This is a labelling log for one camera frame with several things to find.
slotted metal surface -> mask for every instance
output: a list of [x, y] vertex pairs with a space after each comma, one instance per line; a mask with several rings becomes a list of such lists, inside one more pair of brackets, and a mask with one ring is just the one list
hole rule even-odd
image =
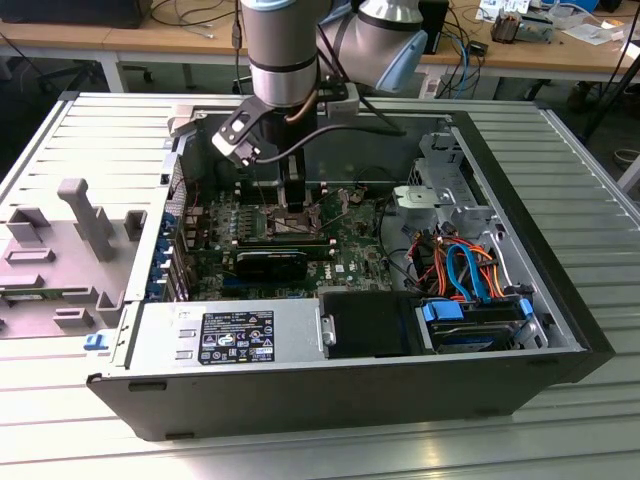
[[[206, 102], [233, 106], [228, 97], [83, 94], [60, 107], [66, 110], [54, 118], [55, 133], [41, 132], [63, 148], [41, 145], [37, 158], [23, 160], [37, 169], [48, 162], [69, 162], [70, 168], [95, 164], [94, 184], [107, 175], [117, 180], [121, 198], [112, 199], [110, 207], [117, 210], [123, 199], [144, 201], [128, 196], [133, 192], [124, 182], [132, 180], [123, 176], [139, 179], [142, 189], [143, 179], [159, 170], [166, 148], [158, 129], [170, 106]], [[398, 111], [417, 108], [412, 101], [378, 103]], [[85, 388], [85, 374], [105, 360], [87, 358], [82, 339], [8, 340], [0, 342], [3, 478], [75, 478], [89, 472], [94, 478], [144, 472], [148, 478], [181, 479], [532, 479], [612, 473], [637, 478], [638, 213], [548, 112], [504, 102], [443, 101], [419, 108], [470, 113], [616, 349], [613, 360], [578, 385], [543, 392], [509, 418], [154, 444], [137, 439]], [[139, 141], [127, 142], [131, 138]], [[18, 185], [55, 185], [47, 177], [54, 171], [42, 171], [44, 179], [23, 175]], [[3, 207], [22, 201], [22, 195], [14, 188]], [[398, 394], [410, 395], [411, 387]]]

motherboard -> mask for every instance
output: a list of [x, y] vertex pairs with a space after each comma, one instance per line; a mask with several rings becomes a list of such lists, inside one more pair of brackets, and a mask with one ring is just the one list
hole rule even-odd
[[318, 187], [289, 213], [275, 188], [223, 190], [185, 217], [192, 300], [313, 298], [330, 290], [391, 290], [376, 236], [379, 198]]

power supply label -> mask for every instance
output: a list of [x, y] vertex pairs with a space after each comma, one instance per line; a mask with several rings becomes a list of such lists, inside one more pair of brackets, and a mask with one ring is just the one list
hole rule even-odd
[[220, 363], [273, 362], [273, 311], [205, 313], [198, 361]]

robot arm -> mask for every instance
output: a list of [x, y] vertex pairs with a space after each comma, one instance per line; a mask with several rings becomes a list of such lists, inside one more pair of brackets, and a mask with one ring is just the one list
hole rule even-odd
[[[339, 62], [349, 81], [401, 90], [427, 41], [418, 0], [242, 0], [242, 6], [255, 96], [241, 104], [212, 141], [238, 167], [278, 162], [284, 203], [300, 211], [306, 198], [302, 146], [326, 131], [354, 128], [318, 130], [316, 103], [332, 101], [318, 96], [321, 69], [336, 71]], [[326, 42], [317, 37], [318, 25]], [[319, 63], [319, 49], [320, 57], [336, 65]], [[280, 155], [258, 158], [251, 133], [257, 125]]]
[[397, 92], [427, 41], [418, 0], [242, 0], [255, 95], [266, 105], [301, 105], [317, 83], [322, 25], [351, 80]]

wooden desk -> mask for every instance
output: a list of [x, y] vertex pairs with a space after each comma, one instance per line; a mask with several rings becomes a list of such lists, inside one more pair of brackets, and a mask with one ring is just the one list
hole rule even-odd
[[[211, 5], [213, 0], [180, 0], [181, 11]], [[483, 76], [523, 77], [536, 79], [563, 79], [607, 81], [620, 56], [619, 43], [606, 43], [597, 47], [581, 42], [564, 33], [556, 32], [550, 45], [518, 42], [504, 45], [491, 41], [491, 24], [477, 22], [475, 9], [478, 0], [452, 0], [461, 26], [471, 38], [489, 45]], [[190, 15], [191, 21], [200, 21], [228, 13], [233, 2]], [[632, 15], [637, 4], [626, 0], [618, 14]], [[171, 3], [160, 8], [156, 15], [169, 23], [177, 22]], [[138, 30], [122, 30], [104, 27], [76, 27], [58, 25], [18, 25], [0, 23], [0, 31], [18, 45], [23, 53], [33, 57], [54, 57], [98, 60], [102, 63], [111, 91], [126, 91], [120, 62], [163, 62], [181, 64], [234, 63], [231, 46], [233, 16], [213, 22], [209, 29], [215, 38], [209, 39], [184, 28], [161, 25], [148, 18]], [[247, 64], [246, 50], [241, 63]], [[15, 55], [0, 40], [0, 56]], [[418, 68], [425, 74], [422, 97], [429, 96], [433, 84], [440, 77], [451, 73], [460, 61], [451, 40], [441, 41], [436, 55], [425, 55]], [[623, 61], [620, 73], [631, 64]]]

